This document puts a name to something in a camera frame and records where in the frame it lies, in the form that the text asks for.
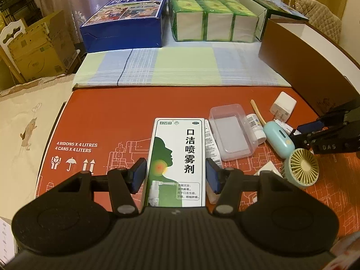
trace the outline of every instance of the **plaid cloth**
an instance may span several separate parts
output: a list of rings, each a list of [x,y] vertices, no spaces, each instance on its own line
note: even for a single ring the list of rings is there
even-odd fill
[[[176,42],[168,24],[163,44],[88,54],[73,87],[290,86],[258,58],[260,42]]]

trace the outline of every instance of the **white power adapter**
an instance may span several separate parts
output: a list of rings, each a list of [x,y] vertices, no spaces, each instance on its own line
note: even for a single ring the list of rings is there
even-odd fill
[[[276,119],[286,122],[294,110],[295,105],[296,100],[282,91],[276,101],[272,104],[270,112]]]

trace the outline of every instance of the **blue box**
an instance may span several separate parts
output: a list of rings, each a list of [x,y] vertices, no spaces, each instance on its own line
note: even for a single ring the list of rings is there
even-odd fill
[[[162,46],[166,0],[113,0],[80,27],[87,52]]]

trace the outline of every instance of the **transparent plastic box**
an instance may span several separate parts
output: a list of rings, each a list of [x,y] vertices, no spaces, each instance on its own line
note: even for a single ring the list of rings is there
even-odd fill
[[[209,123],[224,161],[251,156],[258,146],[254,131],[239,104],[212,108]]]

